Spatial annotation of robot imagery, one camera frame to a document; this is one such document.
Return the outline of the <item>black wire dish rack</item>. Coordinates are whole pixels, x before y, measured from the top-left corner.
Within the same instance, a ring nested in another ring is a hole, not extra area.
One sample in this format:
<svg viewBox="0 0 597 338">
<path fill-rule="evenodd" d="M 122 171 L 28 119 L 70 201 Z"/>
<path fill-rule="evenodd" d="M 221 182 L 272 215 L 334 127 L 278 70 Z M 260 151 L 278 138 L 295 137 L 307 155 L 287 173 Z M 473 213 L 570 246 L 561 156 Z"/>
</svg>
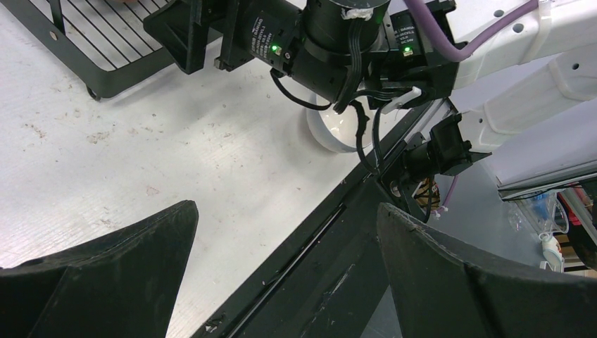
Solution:
<svg viewBox="0 0 597 338">
<path fill-rule="evenodd" d="M 1 5 L 99 101 L 172 65 L 143 20 L 167 1 L 2 1 Z"/>
</svg>

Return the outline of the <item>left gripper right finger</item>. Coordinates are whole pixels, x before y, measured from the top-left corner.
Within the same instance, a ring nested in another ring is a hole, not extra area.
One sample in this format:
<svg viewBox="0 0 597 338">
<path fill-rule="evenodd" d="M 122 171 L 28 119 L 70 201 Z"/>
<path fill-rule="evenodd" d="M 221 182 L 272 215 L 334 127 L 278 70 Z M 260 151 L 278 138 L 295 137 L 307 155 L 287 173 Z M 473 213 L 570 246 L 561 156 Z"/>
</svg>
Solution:
<svg viewBox="0 0 597 338">
<path fill-rule="evenodd" d="M 377 236 L 404 337 L 595 337 L 596 281 L 525 265 L 382 203 Z"/>
</svg>

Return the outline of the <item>white bowl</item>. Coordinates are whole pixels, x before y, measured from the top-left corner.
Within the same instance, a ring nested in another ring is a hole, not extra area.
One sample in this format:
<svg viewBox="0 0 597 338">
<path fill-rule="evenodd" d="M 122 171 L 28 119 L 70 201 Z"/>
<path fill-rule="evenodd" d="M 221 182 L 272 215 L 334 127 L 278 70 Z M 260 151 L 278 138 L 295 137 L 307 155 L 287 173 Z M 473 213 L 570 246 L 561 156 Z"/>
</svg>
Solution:
<svg viewBox="0 0 597 338">
<path fill-rule="evenodd" d="M 367 98 L 357 98 L 363 105 L 366 116 L 370 119 L 363 135 L 363 147 L 365 150 L 372 148 L 372 119 L 375 111 L 369 109 Z M 312 93 L 309 101 L 318 106 L 324 106 L 329 102 L 321 96 Z M 315 111 L 308 109 L 306 113 L 308 128 L 314 137 L 324 148 L 338 154 L 356 153 L 356 132 L 358 129 L 358 116 L 352 106 L 348 106 L 342 114 L 336 113 L 333 108 L 326 111 Z"/>
</svg>

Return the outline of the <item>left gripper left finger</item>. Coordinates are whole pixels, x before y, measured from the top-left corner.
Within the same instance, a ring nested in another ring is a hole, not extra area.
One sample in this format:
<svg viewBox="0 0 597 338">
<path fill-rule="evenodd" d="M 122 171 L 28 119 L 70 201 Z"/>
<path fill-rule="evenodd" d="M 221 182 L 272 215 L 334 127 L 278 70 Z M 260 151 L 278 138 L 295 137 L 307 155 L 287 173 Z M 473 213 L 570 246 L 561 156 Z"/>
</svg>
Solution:
<svg viewBox="0 0 597 338">
<path fill-rule="evenodd" d="M 83 244 L 1 270 L 2 337 L 164 337 L 199 212 L 178 202 Z"/>
</svg>

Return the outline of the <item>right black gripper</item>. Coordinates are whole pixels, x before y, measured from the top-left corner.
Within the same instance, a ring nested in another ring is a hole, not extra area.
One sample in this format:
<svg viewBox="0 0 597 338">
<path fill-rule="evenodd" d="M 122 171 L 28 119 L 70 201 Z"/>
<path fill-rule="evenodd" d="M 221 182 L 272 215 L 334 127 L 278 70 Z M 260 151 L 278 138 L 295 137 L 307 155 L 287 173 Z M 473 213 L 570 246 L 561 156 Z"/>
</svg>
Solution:
<svg viewBox="0 0 597 338">
<path fill-rule="evenodd" d="M 214 66 L 233 70 L 254 57 L 244 46 L 244 14 L 253 1 L 169 1 L 143 19 L 143 28 L 190 75 L 204 67 L 206 48 L 222 34 L 220 55 Z"/>
</svg>

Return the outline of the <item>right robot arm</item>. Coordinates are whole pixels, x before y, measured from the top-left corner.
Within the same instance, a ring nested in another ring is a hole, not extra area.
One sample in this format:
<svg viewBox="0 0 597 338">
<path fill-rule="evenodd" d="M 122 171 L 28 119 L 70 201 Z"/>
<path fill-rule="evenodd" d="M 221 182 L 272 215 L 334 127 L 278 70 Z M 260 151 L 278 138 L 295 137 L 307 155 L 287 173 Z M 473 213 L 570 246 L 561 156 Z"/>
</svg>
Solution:
<svg viewBox="0 0 597 338">
<path fill-rule="evenodd" d="M 289 77 L 324 100 L 312 111 L 356 113 L 356 152 L 372 131 L 373 174 L 398 181 L 454 176 L 526 129 L 596 98 L 595 1 L 171 1 L 144 30 L 187 74 L 202 69 L 210 31 L 222 35 L 218 69 L 258 59 L 276 85 Z M 429 141 L 385 165 L 379 120 L 449 97 L 500 70 L 550 57 L 479 108 L 435 125 Z"/>
</svg>

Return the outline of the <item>black base panel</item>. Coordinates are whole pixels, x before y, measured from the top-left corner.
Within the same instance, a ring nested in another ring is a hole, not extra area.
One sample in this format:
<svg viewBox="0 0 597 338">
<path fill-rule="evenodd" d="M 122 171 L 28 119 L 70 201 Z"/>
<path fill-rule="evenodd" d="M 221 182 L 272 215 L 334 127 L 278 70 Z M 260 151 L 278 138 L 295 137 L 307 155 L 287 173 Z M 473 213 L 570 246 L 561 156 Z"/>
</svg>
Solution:
<svg viewBox="0 0 597 338">
<path fill-rule="evenodd" d="M 420 182 L 403 167 L 449 113 L 440 99 L 412 109 L 382 140 L 381 175 L 356 166 L 195 332 L 196 337 L 359 337 L 389 285 L 376 231 L 378 206 L 418 219 Z"/>
</svg>

